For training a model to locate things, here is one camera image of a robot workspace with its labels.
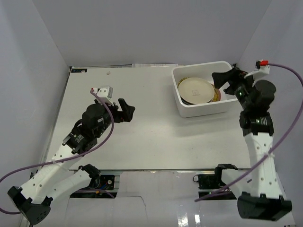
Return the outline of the cream round plate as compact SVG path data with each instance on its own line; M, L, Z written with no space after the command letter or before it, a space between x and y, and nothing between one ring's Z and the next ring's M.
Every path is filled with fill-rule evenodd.
M193 103L205 103L213 100L214 87L202 78L188 78L178 87L181 98Z

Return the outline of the fan-shaped bamboo pattern plate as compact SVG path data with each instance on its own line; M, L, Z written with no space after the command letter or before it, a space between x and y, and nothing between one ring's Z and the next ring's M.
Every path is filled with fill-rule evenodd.
M179 87L179 85L184 81L184 80L186 80L186 79L188 79L189 77L184 77L184 78L182 78L179 82L178 82L178 84L177 84L177 88Z

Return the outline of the white plate orange sun pattern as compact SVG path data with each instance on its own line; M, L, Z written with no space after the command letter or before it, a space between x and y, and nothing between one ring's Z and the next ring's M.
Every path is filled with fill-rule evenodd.
M213 100L212 102L218 102L221 100L221 92L219 89L214 89L214 97L213 97Z

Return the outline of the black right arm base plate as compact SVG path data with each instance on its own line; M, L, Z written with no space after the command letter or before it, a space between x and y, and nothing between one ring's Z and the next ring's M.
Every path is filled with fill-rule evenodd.
M219 189L225 184L215 174L198 174L193 177L200 190Z

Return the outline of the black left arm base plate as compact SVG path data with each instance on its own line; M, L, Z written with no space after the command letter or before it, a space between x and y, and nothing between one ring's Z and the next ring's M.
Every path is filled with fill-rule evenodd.
M76 193L113 190L115 178L114 175L100 175L97 178L92 178L88 186L77 190Z

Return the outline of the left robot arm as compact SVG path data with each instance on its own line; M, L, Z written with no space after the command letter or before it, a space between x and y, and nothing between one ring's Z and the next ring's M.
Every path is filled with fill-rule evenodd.
M13 186L8 196L31 225L43 221L51 211L51 203L70 196L85 187L94 189L100 183L100 171L91 164L79 166L73 175L63 178L82 155L96 146L98 138L111 123L130 122L135 107L122 98L119 106L95 102L87 107L71 132L64 138L49 165L43 166L20 187Z

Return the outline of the white plate green red rim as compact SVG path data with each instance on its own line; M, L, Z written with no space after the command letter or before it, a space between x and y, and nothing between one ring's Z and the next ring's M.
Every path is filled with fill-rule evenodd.
M187 100L185 100L185 99L183 99L183 98L181 98L181 101L182 101L182 103L184 103L185 105L201 105L201 104L207 104L207 103L211 103L211 102L212 102L212 100L211 100L211 101L205 102L205 103L193 103L193 102L189 102L189 101L187 101Z

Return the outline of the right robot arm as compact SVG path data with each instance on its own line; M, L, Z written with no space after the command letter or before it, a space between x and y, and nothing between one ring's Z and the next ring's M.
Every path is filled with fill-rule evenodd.
M235 96L242 107L239 123L251 165L243 173L233 164L219 164L214 171L214 184L221 190L229 189L237 198L241 218L278 221L292 211L292 203L283 197L270 152L274 126L268 110L276 87L267 80L257 80L268 72L266 69L247 74L233 68L212 73L214 87L219 89L228 84L224 92Z

